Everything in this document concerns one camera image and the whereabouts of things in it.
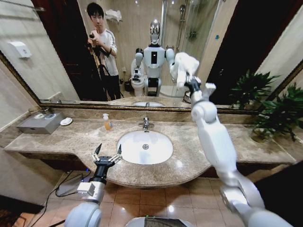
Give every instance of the man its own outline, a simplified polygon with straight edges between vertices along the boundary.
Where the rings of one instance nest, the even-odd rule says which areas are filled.
[[[115,61],[117,46],[114,34],[104,27],[104,11],[101,6],[94,2],[90,3],[87,6],[87,13],[96,28],[91,32],[90,36],[93,38],[89,38],[88,42],[103,49],[103,52],[100,53],[100,74],[103,75],[101,79],[111,100],[119,99],[121,96]]]

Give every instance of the dark wooden door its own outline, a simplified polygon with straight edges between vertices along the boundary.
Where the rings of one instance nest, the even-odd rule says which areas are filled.
[[[231,104],[230,89],[248,69],[255,72],[302,6],[303,0],[239,0],[207,79],[210,100]]]
[[[32,0],[43,7],[39,17],[80,100],[102,101],[93,91],[98,75],[93,56],[87,49],[87,34],[77,0]]]

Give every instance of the marble countertop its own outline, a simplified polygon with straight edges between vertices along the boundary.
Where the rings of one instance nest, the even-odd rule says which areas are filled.
[[[125,97],[108,102],[78,101],[77,103],[134,106],[135,102],[158,102],[163,104],[163,107],[187,107],[187,108],[191,107],[191,104],[183,102],[183,98],[162,98],[162,97],[152,97],[152,96]]]
[[[112,120],[113,128],[105,130],[103,120],[74,119],[68,126],[59,126],[51,135],[21,134],[5,147],[6,151],[39,154],[73,154],[90,170],[96,166],[90,155],[102,143],[100,155],[113,156],[119,139],[126,133],[141,130],[139,121]],[[159,188],[190,181],[211,165],[206,160],[194,123],[153,122],[151,131],[158,131],[172,141],[173,154],[155,165],[132,164],[121,160],[109,169],[107,179],[116,184]],[[257,143],[250,138],[250,128],[225,125],[238,153],[238,162],[291,164],[295,160],[276,142]]]

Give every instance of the potted plant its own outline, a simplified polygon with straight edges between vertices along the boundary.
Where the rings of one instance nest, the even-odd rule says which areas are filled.
[[[246,106],[253,105],[254,102],[260,102],[261,98],[267,96],[270,83],[278,76],[269,76],[266,74],[253,73],[247,70],[246,74],[239,78],[237,85],[232,88],[230,98],[233,102],[232,108],[243,110]]]
[[[295,140],[294,126],[303,128],[303,90],[296,84],[289,86],[282,97],[274,101],[262,101],[265,109],[259,114],[252,138],[260,141],[275,133],[290,134]]]

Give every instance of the towel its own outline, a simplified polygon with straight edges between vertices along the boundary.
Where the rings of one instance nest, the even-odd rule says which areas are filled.
[[[194,57],[191,57],[184,52],[177,53],[175,57],[175,64],[169,69],[171,76],[174,79],[177,79],[177,88],[184,87],[186,82],[186,73],[189,74],[189,81],[195,78],[199,83],[201,83],[201,80],[194,76],[194,73],[198,67],[199,61]]]
[[[112,9],[109,9],[109,10],[105,11],[105,18],[108,19],[108,20],[114,19],[118,23],[119,23],[119,21],[122,20],[121,12],[119,10],[114,11]]]

